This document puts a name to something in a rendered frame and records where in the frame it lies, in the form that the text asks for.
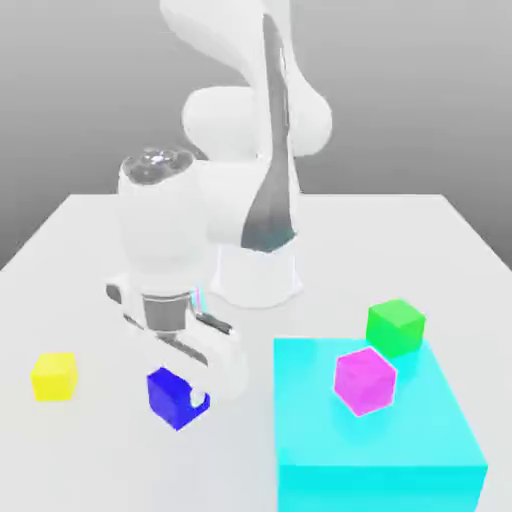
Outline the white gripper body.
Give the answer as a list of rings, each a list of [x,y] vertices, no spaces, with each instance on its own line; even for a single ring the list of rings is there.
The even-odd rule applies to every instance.
[[[144,329],[137,347],[149,361],[184,379],[213,402],[239,397],[248,382],[248,363],[234,330],[227,333],[193,317],[176,333]]]

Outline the small blue cube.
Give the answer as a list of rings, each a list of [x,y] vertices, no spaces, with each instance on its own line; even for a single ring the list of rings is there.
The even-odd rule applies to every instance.
[[[176,431],[210,408],[208,394],[193,404],[190,384],[164,367],[147,376],[147,388],[152,411]]]

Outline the small magenta cube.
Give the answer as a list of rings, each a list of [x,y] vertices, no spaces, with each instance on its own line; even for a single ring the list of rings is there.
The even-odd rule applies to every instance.
[[[339,356],[333,391],[356,417],[389,407],[394,402],[398,371],[371,346]]]

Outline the small yellow cube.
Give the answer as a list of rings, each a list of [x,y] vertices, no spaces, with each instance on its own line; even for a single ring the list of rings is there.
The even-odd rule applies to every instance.
[[[42,353],[30,374],[37,401],[67,401],[75,391],[78,370],[71,352]]]

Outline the small green cube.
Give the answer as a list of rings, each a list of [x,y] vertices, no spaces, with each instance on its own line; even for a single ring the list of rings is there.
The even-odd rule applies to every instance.
[[[420,348],[425,323],[425,315],[405,300],[388,300],[369,308],[366,341],[393,359]]]

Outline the large cyan box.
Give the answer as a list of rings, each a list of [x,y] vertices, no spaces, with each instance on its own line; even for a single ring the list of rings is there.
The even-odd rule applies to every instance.
[[[335,362],[363,340],[274,341],[277,512],[476,512],[487,461],[429,343],[393,361],[393,403],[361,417]]]

